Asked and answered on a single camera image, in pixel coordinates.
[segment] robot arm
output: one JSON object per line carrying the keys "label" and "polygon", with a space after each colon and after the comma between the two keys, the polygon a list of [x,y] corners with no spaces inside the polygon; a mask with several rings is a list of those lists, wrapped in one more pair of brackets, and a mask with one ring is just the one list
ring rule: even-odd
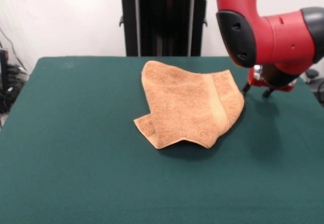
{"label": "robot arm", "polygon": [[324,56],[324,8],[260,17],[256,4],[217,0],[225,46],[236,65],[251,68],[249,86],[290,91],[290,83]]}

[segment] table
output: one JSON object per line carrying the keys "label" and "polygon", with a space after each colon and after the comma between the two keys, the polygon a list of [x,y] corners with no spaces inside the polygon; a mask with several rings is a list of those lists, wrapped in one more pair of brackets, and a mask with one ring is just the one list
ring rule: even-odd
{"label": "table", "polygon": [[155,59],[207,73],[219,58],[42,58],[0,133],[0,223],[322,223],[324,111],[299,81],[262,98],[211,149],[156,150],[133,119]]}

